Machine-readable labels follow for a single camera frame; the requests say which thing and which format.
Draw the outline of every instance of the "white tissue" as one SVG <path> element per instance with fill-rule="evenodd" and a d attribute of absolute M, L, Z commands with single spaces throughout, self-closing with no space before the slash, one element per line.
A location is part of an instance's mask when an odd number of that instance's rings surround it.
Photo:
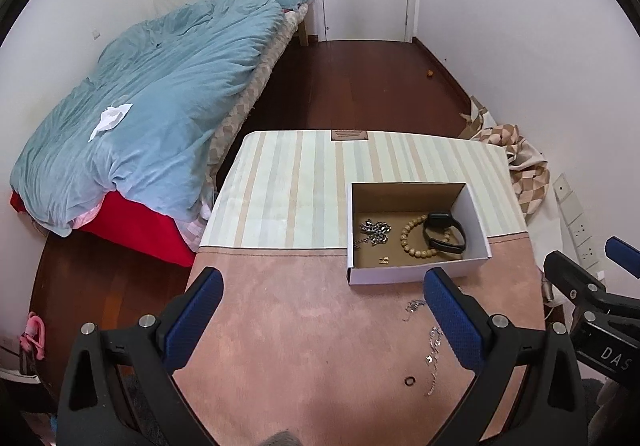
<path fill-rule="evenodd" d="M 98 126 L 94 128 L 94 131 L 91 132 L 91 137 L 89 137 L 89 142 L 94 140 L 94 137 L 97 135 L 99 131 L 107 131 L 112 128 L 115 128 L 124 116 L 129 111 L 129 108 L 133 106 L 133 103 L 123 104 L 121 106 L 109 106 L 105 111 L 100 114 L 100 122 L 98 122 Z"/>

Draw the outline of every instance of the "open box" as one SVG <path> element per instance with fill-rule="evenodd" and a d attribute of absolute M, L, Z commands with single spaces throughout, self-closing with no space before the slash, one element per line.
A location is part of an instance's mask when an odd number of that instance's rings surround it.
<path fill-rule="evenodd" d="M 422 281 L 432 267 L 442 267 L 451 277 L 475 273 L 491 258 L 473 194 L 465 183 L 353 183 L 347 191 L 348 243 L 347 279 L 350 285 L 406 283 Z M 402 229 L 412 220 L 434 211 L 450 211 L 466 234 L 462 257 L 439 252 L 429 258 L 415 258 L 402 249 Z M 354 241 L 365 238 L 360 224 L 367 219 L 383 221 L 391 226 L 388 242 L 371 245 Z M 409 233 L 408 243 L 426 249 L 421 226 Z M 388 265 L 380 259 L 388 258 Z"/>

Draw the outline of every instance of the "silver screw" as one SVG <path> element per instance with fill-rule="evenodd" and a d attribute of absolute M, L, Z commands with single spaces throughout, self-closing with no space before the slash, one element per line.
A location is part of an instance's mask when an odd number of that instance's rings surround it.
<path fill-rule="evenodd" d="M 156 317 L 153 314 L 145 314 L 138 320 L 138 325 L 145 329 L 152 326 L 154 323 L 156 323 Z"/>
<path fill-rule="evenodd" d="M 499 329 L 503 329 L 509 324 L 509 320 L 507 319 L 507 316 L 503 316 L 502 314 L 496 314 L 491 318 L 491 321 Z"/>
<path fill-rule="evenodd" d="M 566 327 L 562 323 L 560 323 L 560 321 L 556 321 L 553 325 L 551 325 L 551 328 L 556 334 L 566 334 Z"/>
<path fill-rule="evenodd" d="M 95 325 L 91 322 L 85 323 L 84 325 L 82 325 L 82 327 L 80 327 L 80 332 L 85 336 L 88 336 L 93 331 L 95 331 Z"/>

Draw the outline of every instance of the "blue blanket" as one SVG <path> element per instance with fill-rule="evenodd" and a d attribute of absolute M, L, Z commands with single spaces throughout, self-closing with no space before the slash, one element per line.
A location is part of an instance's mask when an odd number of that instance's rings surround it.
<path fill-rule="evenodd" d="M 61 236 L 108 191 L 196 216 L 210 139 L 284 20 L 274 0 L 204 0 L 127 29 L 40 124 L 11 173 L 30 215 Z M 108 106 L 132 103 L 89 137 Z"/>

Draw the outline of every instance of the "red fabric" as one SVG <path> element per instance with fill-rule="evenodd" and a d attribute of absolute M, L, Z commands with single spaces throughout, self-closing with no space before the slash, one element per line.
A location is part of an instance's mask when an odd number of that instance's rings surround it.
<path fill-rule="evenodd" d="M 18 213 L 26 211 L 15 191 L 10 203 Z M 182 239 L 174 219 L 128 201 L 117 191 L 106 194 L 98 215 L 80 231 L 184 267 L 191 267 L 196 256 Z"/>

